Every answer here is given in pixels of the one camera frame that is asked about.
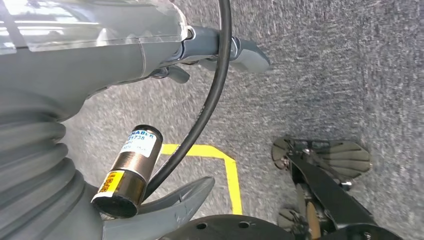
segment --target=yellow tape line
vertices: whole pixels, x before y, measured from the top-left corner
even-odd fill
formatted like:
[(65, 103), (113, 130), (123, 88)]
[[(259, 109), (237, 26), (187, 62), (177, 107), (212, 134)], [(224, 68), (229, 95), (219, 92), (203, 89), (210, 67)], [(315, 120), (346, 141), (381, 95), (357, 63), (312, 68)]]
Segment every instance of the yellow tape line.
[[(162, 154), (171, 155), (177, 149), (178, 144), (164, 144)], [(242, 215), (242, 197), (240, 195), (239, 175), (236, 161), (222, 151), (210, 145), (195, 144), (188, 151), (187, 156), (223, 159), (225, 163), (226, 180), (228, 184), (229, 199), (231, 200), (232, 214)]]

